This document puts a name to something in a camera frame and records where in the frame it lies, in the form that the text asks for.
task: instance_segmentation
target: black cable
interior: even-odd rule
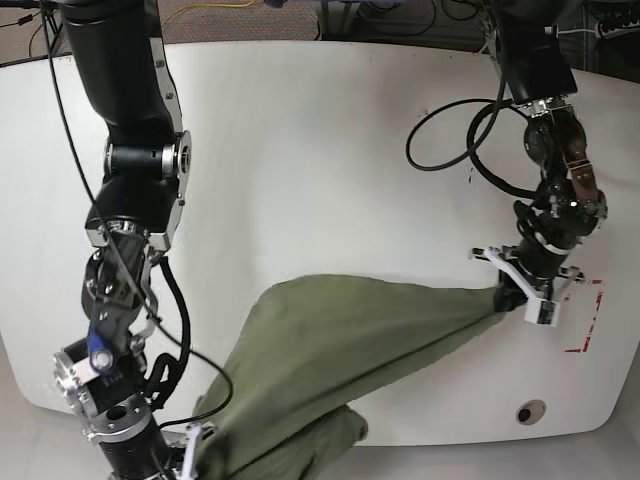
[[[166,256],[162,257],[160,260],[160,269],[162,270],[162,275],[169,286],[169,290],[171,290],[171,293],[173,294],[173,298],[178,306],[178,311],[180,312],[180,318],[182,319],[182,339],[180,342],[180,357],[178,358],[178,364],[182,371],[184,371],[184,369],[187,368],[187,363],[189,363],[189,351],[191,350],[191,319],[189,318],[189,310],[187,310],[187,302],[185,302],[182,291],[178,286],[178,282],[176,282],[176,279],[173,276],[173,272],[169,266],[169,259]]]
[[[456,17],[454,15],[451,15],[448,11],[447,11],[447,7],[446,7],[446,1],[447,0],[440,0],[440,6],[442,7],[442,13],[444,13],[447,17],[449,17],[451,20],[455,20],[456,22],[466,22],[467,20],[471,20],[472,18],[475,18],[478,16],[478,7],[476,7],[475,5],[473,5],[472,3],[468,3],[468,2],[462,2],[460,0],[456,1],[456,0],[451,0],[452,2],[455,3],[460,3],[462,5],[469,5],[470,7],[473,7],[474,12],[470,15],[467,15],[466,17]]]
[[[436,17],[437,17],[437,12],[436,12],[436,3],[435,0],[429,0],[431,3],[431,7],[433,8],[433,17],[431,18],[431,22],[429,23],[429,25],[427,25],[425,28],[423,28],[422,30],[420,30],[419,32],[414,32],[414,33],[393,33],[393,32],[387,32],[384,30],[380,30],[378,27],[374,26],[370,19],[368,19],[367,17],[363,16],[360,11],[358,11],[358,13],[356,14],[356,16],[362,20],[371,30],[373,30],[376,33],[380,33],[381,35],[388,35],[390,37],[397,37],[397,38],[408,38],[408,37],[417,37],[419,35],[422,35],[424,33],[426,33],[429,29],[431,29],[431,27],[433,27],[433,24],[436,23]]]
[[[69,123],[67,122],[67,115],[64,111],[64,105],[62,104],[62,97],[60,95],[60,88],[58,86],[58,78],[56,76],[56,70],[53,66],[53,54],[51,51],[51,43],[49,41],[49,32],[46,26],[46,21],[47,19],[45,18],[45,7],[44,7],[44,1],[40,0],[40,11],[42,12],[42,15],[40,15],[40,19],[42,20],[42,26],[43,26],[43,32],[44,32],[44,41],[45,41],[45,46],[47,48],[47,58],[49,60],[49,70],[51,71],[51,81],[53,83],[53,90],[56,96],[56,101],[58,102],[58,109],[60,111],[60,118],[62,120],[62,125],[64,127],[64,131],[65,134],[67,136],[67,140],[69,143],[69,148],[71,149],[71,154],[73,156],[73,160],[74,163],[76,165],[76,169],[78,171],[78,175],[80,176],[80,180],[82,182],[82,186],[84,187],[84,190],[87,194],[87,197],[89,198],[89,201],[91,202],[91,205],[94,209],[94,211],[96,212],[96,216],[98,217],[100,224],[102,225],[103,229],[104,229],[104,235],[107,239],[107,246],[109,248],[112,249],[114,256],[116,257],[116,260],[118,262],[118,268],[120,269],[121,273],[126,277],[127,283],[129,284],[129,286],[131,287],[131,289],[133,290],[133,292],[138,296],[138,298],[142,301],[142,305],[144,307],[144,309],[146,310],[146,312],[149,315],[149,318],[151,318],[151,320],[156,324],[156,326],[158,327],[158,329],[169,339],[171,340],[174,344],[176,344],[178,347],[181,347],[181,343],[176,340],[169,332],[167,332],[164,327],[162,327],[162,325],[160,325],[161,323],[161,319],[158,317],[158,315],[156,315],[156,313],[149,307],[149,305],[147,304],[147,299],[144,296],[144,294],[142,293],[142,291],[140,290],[140,287],[138,286],[138,284],[135,282],[135,280],[133,279],[133,276],[131,275],[131,272],[129,271],[129,269],[127,268],[127,265],[125,264],[123,258],[122,258],[122,254],[120,253],[120,251],[118,250],[118,247],[116,246],[113,237],[111,236],[111,232],[109,231],[109,228],[104,220],[104,217],[100,214],[100,211],[98,210],[98,206],[96,203],[96,199],[93,196],[93,193],[91,192],[91,188],[89,187],[89,183],[87,181],[87,177],[84,173],[84,170],[82,168],[82,165],[80,164],[80,159],[78,157],[78,152],[76,151],[75,148],[75,144],[73,142],[73,137],[71,136],[71,130],[69,129]],[[214,413],[219,412],[220,410],[222,410],[223,408],[225,408],[229,402],[231,402],[231,399],[233,398],[233,392],[234,392],[234,387],[233,387],[233,381],[231,380],[231,377],[229,376],[229,374],[222,368],[220,367],[218,364],[216,364],[214,361],[208,359],[207,357],[205,357],[204,355],[202,355],[201,353],[196,352],[195,350],[189,350],[189,352],[198,357],[199,359],[201,359],[202,361],[204,361],[205,363],[207,363],[208,365],[212,366],[214,369],[216,369],[220,375],[222,375],[222,377],[225,379],[225,381],[227,382],[227,384],[229,385],[229,393],[227,394],[227,398],[216,408],[214,408],[213,410],[211,410],[210,412],[207,412],[205,414],[202,415],[197,415],[195,417],[189,417],[183,420],[173,420],[170,422],[165,422],[164,424],[162,424],[163,426],[169,426],[169,425],[178,425],[181,423],[188,423],[188,422],[192,422],[192,421],[197,421],[197,420],[201,420],[203,418],[209,417],[211,415],[213,415]]]
[[[493,106],[494,106],[493,104],[495,103],[495,100],[488,100],[487,99],[487,100],[484,100],[484,102],[488,103],[489,105],[483,107],[476,114],[476,116],[473,117],[473,120],[471,121],[471,124],[469,125],[469,130],[467,130],[467,147],[470,147],[471,145],[473,145],[473,143],[475,141],[475,138],[476,138],[476,133],[478,131],[478,128],[480,127],[480,124],[493,111]],[[507,104],[504,104],[501,107],[501,109],[504,109],[504,108],[508,108],[512,112],[515,112],[518,115],[520,115],[527,122],[529,121],[529,117],[527,117],[524,113],[522,113],[517,108],[514,108],[511,105],[507,105]],[[505,192],[505,193],[507,193],[509,195],[513,195],[514,197],[528,198],[530,200],[534,200],[535,198],[537,198],[538,192],[535,192],[535,191],[532,191],[532,190],[526,190],[526,189],[523,189],[523,188],[514,187],[513,185],[511,185],[506,180],[498,177],[493,172],[491,172],[491,170],[489,170],[480,161],[480,157],[478,157],[478,152],[477,151],[472,152],[469,155],[469,158],[471,159],[471,163],[473,163],[473,166],[476,168],[476,170],[478,170],[480,175],[482,175],[494,187],[497,187],[500,190],[502,190],[503,192]]]
[[[454,108],[459,105],[466,105],[468,103],[477,103],[478,101],[483,102],[485,99],[470,98],[467,100],[458,100],[457,102],[450,103],[448,105],[438,108],[437,110],[434,110],[429,115],[427,115],[422,120],[420,120],[416,124],[416,126],[413,127],[413,129],[411,130],[411,133],[409,133],[409,136],[407,137],[407,143],[405,145],[405,154],[407,156],[407,161],[409,162],[409,164],[413,168],[416,168],[423,172],[438,172],[440,170],[444,170],[446,168],[457,165],[458,163],[463,161],[465,158],[467,158],[469,155],[471,155],[472,152],[475,152],[478,149],[478,147],[482,145],[482,142],[484,142],[484,140],[489,136],[491,129],[493,128],[493,126],[496,123],[496,120],[498,119],[498,113],[500,113],[500,110],[504,108],[502,98],[504,97],[504,91],[506,86],[507,86],[507,78],[505,75],[501,75],[500,87],[498,88],[498,95],[497,95],[495,104],[493,105],[493,111],[491,112],[491,117],[489,118],[489,122],[487,123],[487,126],[485,127],[484,131],[482,132],[482,134],[480,134],[480,137],[478,138],[478,140],[473,145],[468,147],[464,153],[462,153],[461,155],[458,155],[453,160],[449,160],[448,162],[441,163],[440,165],[434,165],[434,166],[417,164],[411,157],[411,142],[413,141],[413,137],[415,136],[416,132],[420,129],[420,127],[422,127],[425,123],[427,123],[429,120],[431,120],[433,117],[435,117],[439,113],[442,113],[445,110],[449,110],[450,108]]]
[[[20,17],[17,21],[13,23],[5,23],[4,25],[0,25],[0,28],[13,27],[14,25],[24,25],[25,23],[29,23],[35,17],[37,17],[40,12],[30,13],[29,15],[25,15],[24,17]]]
[[[160,463],[160,461],[158,460],[158,457],[156,457],[155,452],[153,451],[153,449],[150,449],[149,452],[151,453],[151,459],[153,460],[153,463],[155,464],[156,468],[158,469],[158,471],[164,475],[164,477],[167,480],[176,480],[175,475],[173,474],[172,471],[167,470],[164,465],[162,465]]]
[[[180,346],[180,342],[176,338],[174,338],[169,332],[167,332],[164,329],[164,327],[158,325],[158,328],[175,345]],[[222,376],[222,378],[224,378],[225,382],[227,383],[227,386],[229,387],[229,390],[227,391],[227,397],[223,400],[223,402],[220,405],[218,405],[215,408],[212,408],[208,412],[201,413],[200,415],[194,415],[193,417],[182,418],[180,420],[170,420],[168,422],[161,423],[160,426],[159,426],[160,429],[163,429],[163,428],[166,428],[166,427],[170,427],[172,425],[181,425],[183,423],[197,422],[199,420],[203,420],[205,418],[208,418],[211,415],[215,415],[216,413],[218,413],[221,410],[223,410],[227,405],[229,405],[229,403],[231,403],[231,400],[233,399],[234,390],[235,390],[234,385],[233,385],[233,380],[231,380],[231,377],[225,371],[225,369],[222,368],[220,365],[218,365],[213,360],[208,359],[207,357],[205,357],[204,355],[202,355],[199,352],[196,352],[195,350],[190,350],[190,352],[194,357],[198,357],[200,360],[202,360],[203,362],[205,362],[209,366],[215,368],[218,371],[218,373]]]
[[[33,40],[36,38],[36,35],[41,29],[42,29],[42,24],[38,25],[38,28],[36,28],[34,32],[31,34],[31,38],[29,39],[29,58],[33,58],[33,51],[32,51]]]

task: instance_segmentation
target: circular hole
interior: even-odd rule
[[[117,407],[113,407],[111,410],[107,412],[107,418],[112,422],[115,422],[116,420],[120,420],[121,418],[124,418],[126,414],[127,414],[127,409],[121,405],[118,405]]]
[[[518,412],[518,421],[520,423],[524,423],[531,418],[531,410],[528,408],[523,408]]]
[[[542,400],[531,400],[521,406],[516,413],[516,420],[520,425],[534,425],[540,421],[547,411]]]

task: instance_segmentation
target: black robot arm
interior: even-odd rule
[[[520,244],[489,255],[501,269],[495,305],[498,311],[509,311],[540,301],[538,313],[528,311],[525,318],[545,325],[557,320],[554,297],[559,292],[554,292],[553,281],[567,276],[561,265],[607,214],[587,157],[585,131],[568,103],[577,86],[555,27],[559,16],[579,3],[493,0],[483,11],[485,35],[500,75],[507,79],[513,104],[529,118],[525,149],[542,177],[531,204],[514,204]],[[583,278],[575,271],[573,276]]]

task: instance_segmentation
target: crumpled towel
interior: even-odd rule
[[[494,290],[347,275],[301,277],[270,288],[225,365],[236,394],[210,418],[222,433],[198,450],[200,478],[315,478],[366,435],[365,420],[345,404],[431,365],[500,322]],[[224,379],[216,378],[195,414],[226,393]]]

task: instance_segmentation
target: floor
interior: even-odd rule
[[[0,477],[106,480],[109,467],[71,415],[27,402],[0,340]],[[321,480],[636,480],[640,448],[614,416],[595,432],[483,445],[354,448]]]

